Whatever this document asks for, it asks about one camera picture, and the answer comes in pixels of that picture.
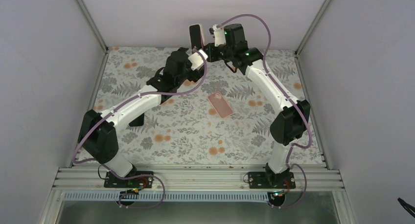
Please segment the black smartphone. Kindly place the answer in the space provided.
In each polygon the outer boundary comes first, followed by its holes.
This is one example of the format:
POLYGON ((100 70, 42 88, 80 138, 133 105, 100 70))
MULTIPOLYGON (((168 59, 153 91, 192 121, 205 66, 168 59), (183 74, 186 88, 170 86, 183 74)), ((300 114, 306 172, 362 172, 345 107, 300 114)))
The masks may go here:
POLYGON ((202 28, 200 24, 193 24, 189 27, 191 49, 200 50, 203 48, 202 28))
POLYGON ((130 127, 141 127, 141 126, 144 125, 144 119, 145 119, 144 114, 141 114, 139 117, 137 117, 136 119, 134 119, 133 121, 131 121, 129 123, 129 126, 130 127))

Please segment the pink phone case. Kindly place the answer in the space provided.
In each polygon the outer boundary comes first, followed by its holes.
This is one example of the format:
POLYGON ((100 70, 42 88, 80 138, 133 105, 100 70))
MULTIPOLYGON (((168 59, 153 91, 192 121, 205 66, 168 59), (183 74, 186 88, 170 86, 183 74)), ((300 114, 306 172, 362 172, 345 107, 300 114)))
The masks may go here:
POLYGON ((207 99, 216 110, 217 114, 221 119, 231 116, 234 112, 230 104, 225 100, 221 92, 215 92, 210 94, 207 99))

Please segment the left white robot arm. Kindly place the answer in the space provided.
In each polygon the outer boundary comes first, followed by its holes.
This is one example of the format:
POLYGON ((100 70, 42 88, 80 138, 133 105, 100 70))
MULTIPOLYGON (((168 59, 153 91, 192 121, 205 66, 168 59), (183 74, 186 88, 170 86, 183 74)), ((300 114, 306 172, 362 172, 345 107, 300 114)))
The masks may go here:
POLYGON ((146 84, 123 102, 106 110, 85 113, 78 138, 77 150, 84 148, 95 160, 109 169, 123 187, 136 182, 134 165, 119 151, 117 133, 144 124, 145 112, 166 102, 186 81, 201 84, 207 75, 208 55, 186 48, 173 51, 163 67, 146 84))

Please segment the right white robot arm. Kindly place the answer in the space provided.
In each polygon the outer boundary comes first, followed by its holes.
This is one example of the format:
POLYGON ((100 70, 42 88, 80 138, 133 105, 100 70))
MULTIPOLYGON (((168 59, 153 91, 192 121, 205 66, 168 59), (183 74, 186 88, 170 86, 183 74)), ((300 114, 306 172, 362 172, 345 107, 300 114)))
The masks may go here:
POLYGON ((204 44, 202 26, 191 25, 191 47, 203 50, 208 62, 231 63, 229 69, 232 72, 241 71, 256 84, 277 114, 270 124, 270 134, 278 145, 273 148, 272 157, 265 165, 264 178, 270 188, 278 188, 289 179, 289 154, 297 146, 295 140, 309 130, 311 106, 307 100, 298 100, 277 79, 265 60, 265 54, 248 46, 241 24, 215 25, 209 31, 214 42, 204 44))

